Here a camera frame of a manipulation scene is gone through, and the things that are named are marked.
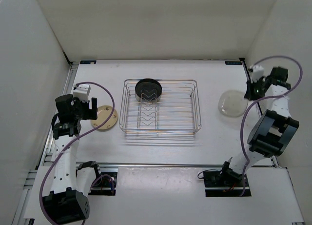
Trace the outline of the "beige ceramic plate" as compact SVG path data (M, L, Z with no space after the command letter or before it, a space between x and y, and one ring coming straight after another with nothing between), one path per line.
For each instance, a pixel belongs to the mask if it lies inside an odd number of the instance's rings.
M103 126L101 126L98 131L106 131L111 129L118 120L118 113L110 105L102 105L97 108L97 119L91 120L92 127L98 127L104 121L108 120Z

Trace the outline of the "clear glass plate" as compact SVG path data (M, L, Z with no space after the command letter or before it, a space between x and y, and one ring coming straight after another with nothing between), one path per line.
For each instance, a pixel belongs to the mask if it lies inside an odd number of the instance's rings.
M159 86L154 87L139 87L135 89L135 97L138 102L151 102L155 103L160 101L162 95L162 88Z
M245 94L238 90L227 90L219 98L218 110L226 116L237 118L242 116L247 107L249 101L244 97Z

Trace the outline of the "black round plate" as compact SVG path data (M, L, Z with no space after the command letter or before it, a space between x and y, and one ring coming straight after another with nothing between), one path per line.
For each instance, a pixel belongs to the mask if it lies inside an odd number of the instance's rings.
M138 102L157 102L160 100L161 95L162 86L157 80L141 79L135 86L135 97Z

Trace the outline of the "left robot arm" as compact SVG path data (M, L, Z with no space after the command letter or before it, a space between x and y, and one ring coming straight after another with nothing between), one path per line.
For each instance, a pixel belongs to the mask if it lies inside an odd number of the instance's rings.
M80 100L72 94L55 99L57 114L52 119L55 143L54 175L47 196L40 206L53 225L65 225L89 218L88 194L91 186L102 181L99 165L89 161L77 165L77 151L82 120L97 119L97 99Z

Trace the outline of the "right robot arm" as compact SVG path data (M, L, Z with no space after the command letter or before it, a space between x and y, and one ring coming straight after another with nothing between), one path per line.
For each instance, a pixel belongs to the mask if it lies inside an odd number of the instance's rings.
M250 132L244 150L223 164L219 181L226 186L242 182L247 170L259 161L280 156L299 128L289 112L286 93L292 87L287 82L288 70L274 67L264 76L263 67L254 65L249 73L245 98L262 101L269 97L272 101Z

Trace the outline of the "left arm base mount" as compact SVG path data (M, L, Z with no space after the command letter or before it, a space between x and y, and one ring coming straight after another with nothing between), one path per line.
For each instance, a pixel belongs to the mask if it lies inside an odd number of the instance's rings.
M117 168L101 168L102 175L109 175L112 181L107 176L97 180L95 185L89 190L89 196L115 196L117 191Z

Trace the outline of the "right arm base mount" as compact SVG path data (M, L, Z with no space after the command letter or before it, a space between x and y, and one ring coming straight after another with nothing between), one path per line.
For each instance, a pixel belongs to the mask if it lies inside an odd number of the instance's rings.
M248 179L245 176L230 176L226 172L207 169L198 173L197 178L204 181L206 197L251 197Z

